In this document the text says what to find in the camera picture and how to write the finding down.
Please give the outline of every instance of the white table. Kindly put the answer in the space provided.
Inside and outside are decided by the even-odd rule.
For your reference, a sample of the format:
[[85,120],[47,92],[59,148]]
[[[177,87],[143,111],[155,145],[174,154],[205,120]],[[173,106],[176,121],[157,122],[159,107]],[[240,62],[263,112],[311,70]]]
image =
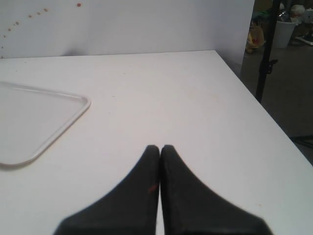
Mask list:
[[0,73],[92,100],[39,159],[0,169],[1,234],[53,233],[148,144],[173,144],[204,183],[276,235],[312,234],[312,166],[215,51],[3,59]]

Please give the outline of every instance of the white bucket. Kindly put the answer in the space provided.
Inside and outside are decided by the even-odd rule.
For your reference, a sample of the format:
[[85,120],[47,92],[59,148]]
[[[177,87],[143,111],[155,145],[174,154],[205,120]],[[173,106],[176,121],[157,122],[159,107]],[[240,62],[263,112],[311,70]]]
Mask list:
[[273,47],[275,48],[286,48],[288,46],[290,37],[293,33],[294,27],[298,23],[298,20],[291,18],[291,23],[277,21]]

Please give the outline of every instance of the white tray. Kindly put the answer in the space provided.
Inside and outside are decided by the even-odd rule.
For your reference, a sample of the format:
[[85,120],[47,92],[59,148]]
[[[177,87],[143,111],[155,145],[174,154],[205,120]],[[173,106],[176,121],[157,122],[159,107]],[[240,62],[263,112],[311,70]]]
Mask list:
[[39,157],[90,104],[84,96],[0,81],[0,165]]

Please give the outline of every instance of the metal stand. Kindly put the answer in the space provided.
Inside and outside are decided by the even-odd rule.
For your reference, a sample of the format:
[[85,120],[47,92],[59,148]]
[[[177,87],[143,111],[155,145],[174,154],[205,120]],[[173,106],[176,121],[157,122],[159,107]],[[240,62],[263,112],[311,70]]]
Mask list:
[[[281,0],[273,0],[273,7],[271,9],[271,13],[269,16],[268,21],[268,35],[266,37],[266,43],[264,48],[264,54],[263,59],[260,63],[260,69],[259,69],[259,80],[258,85],[256,88],[256,94],[255,98],[261,103],[265,81],[268,74],[272,73],[273,66],[278,62],[278,60],[269,60],[270,53],[272,50],[272,44],[275,34],[275,28],[277,23],[277,16],[279,13],[279,6],[280,6]],[[301,144],[303,146],[306,146],[308,148],[313,148],[313,144],[308,142],[313,140],[313,135],[309,136],[298,136],[298,137],[291,137],[290,138],[294,143]]]

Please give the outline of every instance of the gray floor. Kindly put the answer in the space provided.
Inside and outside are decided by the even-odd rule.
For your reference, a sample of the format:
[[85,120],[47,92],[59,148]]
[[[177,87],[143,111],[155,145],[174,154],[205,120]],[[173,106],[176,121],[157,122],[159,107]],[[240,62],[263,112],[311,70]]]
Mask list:
[[[241,81],[255,94],[263,49],[245,54]],[[313,135],[313,47],[273,49],[262,105],[288,136]],[[313,149],[297,145],[313,165]]]

